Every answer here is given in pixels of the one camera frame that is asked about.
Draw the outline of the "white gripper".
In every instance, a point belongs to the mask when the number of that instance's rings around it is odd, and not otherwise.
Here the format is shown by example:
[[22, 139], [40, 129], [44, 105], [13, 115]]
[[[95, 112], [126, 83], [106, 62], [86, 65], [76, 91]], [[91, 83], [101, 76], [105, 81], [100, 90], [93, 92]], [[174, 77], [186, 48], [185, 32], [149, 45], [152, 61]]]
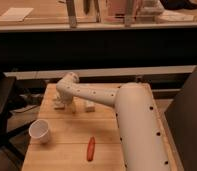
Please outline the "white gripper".
[[62, 102], [64, 104], [69, 104], [68, 108], [72, 113], [76, 113], [76, 104], [73, 101], [73, 96], [70, 94], [55, 94], [53, 98], [54, 102]]

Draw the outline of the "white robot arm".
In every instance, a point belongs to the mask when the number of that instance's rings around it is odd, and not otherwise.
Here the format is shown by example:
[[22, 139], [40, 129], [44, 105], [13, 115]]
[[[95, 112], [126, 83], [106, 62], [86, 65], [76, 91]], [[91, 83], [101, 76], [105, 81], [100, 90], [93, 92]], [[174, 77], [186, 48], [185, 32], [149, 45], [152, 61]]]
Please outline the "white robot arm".
[[119, 88], [83, 85], [76, 73], [69, 72], [56, 90], [66, 104], [79, 97], [114, 108], [126, 171], [171, 171], [152, 97], [141, 83]]

